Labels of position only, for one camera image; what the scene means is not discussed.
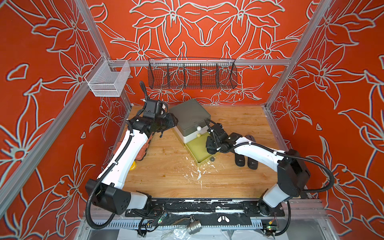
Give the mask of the white drawer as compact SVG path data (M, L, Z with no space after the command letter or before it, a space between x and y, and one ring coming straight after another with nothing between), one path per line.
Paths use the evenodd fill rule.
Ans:
M205 126L203 128L197 127L196 131L192 132L191 134L189 134L187 136L183 136L178 128L175 128L174 130L175 130L175 133L177 134L177 136L179 137L179 139L181 140L181 142L183 144L187 144L188 142L190 142L196 138L200 138L203 134L207 133L208 126Z

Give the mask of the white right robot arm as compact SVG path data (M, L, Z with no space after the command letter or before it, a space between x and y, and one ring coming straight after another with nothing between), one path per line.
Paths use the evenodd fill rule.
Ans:
M263 216L269 216L272 210L281 202L287 203L290 199L299 197L301 193L326 192L335 184L335 177L332 171L325 165L312 159L303 158L294 150L281 151L271 149L240 134L227 134L222 124L210 119L205 119L205 123L210 135L206 141L208 153L234 153L239 156L248 157L277 173L277 183L272 188L266 190L257 203L259 213ZM319 189L305 190L304 187L311 176L306 163L314 164L322 169L327 174L329 183Z

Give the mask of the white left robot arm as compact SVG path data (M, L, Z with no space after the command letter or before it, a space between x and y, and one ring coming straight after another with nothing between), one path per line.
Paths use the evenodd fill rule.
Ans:
M153 219L152 197L142 192L124 191L127 175L141 149L149 142L154 133L163 134L177 126L178 119L170 113L168 104L150 99L146 85L140 82L145 95L145 103L136 115L126 120L127 131L108 166L96 180L88 180L86 191L89 195L85 218L94 230L107 227L116 215L133 211L143 219ZM91 215L91 207L97 206L111 213L105 223L96 223Z

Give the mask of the yellow bottom drawer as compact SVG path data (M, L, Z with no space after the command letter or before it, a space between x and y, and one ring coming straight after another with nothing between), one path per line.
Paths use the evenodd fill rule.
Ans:
M207 152L206 142L209 136L209 133L205 133L202 134L199 138L196 138L185 144L185 148L192 156L197 167L210 162L211 158L215 156L215 154L210 154Z

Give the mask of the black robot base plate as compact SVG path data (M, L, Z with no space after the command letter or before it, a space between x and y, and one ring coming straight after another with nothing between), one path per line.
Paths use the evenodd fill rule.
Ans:
M261 214L258 199L166 199L152 200L156 216L160 209L166 217L160 229L181 228L193 220L199 221L203 228L226 230L257 230L268 226L279 227L279 220L285 220L288 211L282 204L273 208L269 215Z

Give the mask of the grey AOC mouse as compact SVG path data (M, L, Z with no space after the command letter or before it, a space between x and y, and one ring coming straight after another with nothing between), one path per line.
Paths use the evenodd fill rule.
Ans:
M244 155L235 154L235 164L238 167L244 167L245 164L246 164L245 156Z

